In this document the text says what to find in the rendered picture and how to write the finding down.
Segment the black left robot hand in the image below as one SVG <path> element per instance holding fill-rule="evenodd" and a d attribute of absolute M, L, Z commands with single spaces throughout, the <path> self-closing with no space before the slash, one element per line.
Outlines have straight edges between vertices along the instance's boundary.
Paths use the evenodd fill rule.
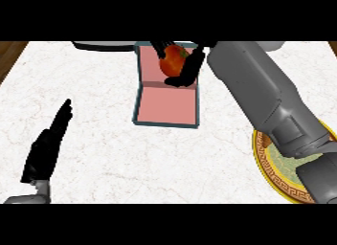
<path fill-rule="evenodd" d="M 30 147 L 19 181 L 49 181 L 58 160 L 59 146 L 68 122 L 72 118 L 71 100 L 66 100 L 55 114 L 50 127 L 46 128 Z"/>

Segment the teal box with pink inside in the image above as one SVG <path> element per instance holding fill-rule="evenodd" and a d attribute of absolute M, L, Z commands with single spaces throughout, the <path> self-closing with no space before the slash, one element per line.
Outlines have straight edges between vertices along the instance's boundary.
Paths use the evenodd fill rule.
<path fill-rule="evenodd" d="M 198 82 L 188 87 L 164 83 L 155 49 L 136 43 L 139 88 L 131 121 L 136 125 L 196 128 L 199 125 Z"/>

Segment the yellow rimmed patterned plate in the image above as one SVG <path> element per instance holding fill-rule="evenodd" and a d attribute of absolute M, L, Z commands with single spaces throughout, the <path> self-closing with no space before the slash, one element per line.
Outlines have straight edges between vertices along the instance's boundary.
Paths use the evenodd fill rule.
<path fill-rule="evenodd" d="M 295 168 L 314 161 L 320 154 L 294 159 L 282 156 L 270 138 L 252 132 L 252 156 L 261 175 L 279 195 L 297 204 L 313 204 L 314 200 L 295 174 Z"/>

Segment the dark grey rounded appliance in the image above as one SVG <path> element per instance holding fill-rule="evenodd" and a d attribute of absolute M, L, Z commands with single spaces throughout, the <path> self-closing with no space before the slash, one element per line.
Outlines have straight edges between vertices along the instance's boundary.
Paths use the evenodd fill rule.
<path fill-rule="evenodd" d="M 97 52 L 130 52 L 134 50 L 134 41 L 74 41 L 80 50 Z"/>

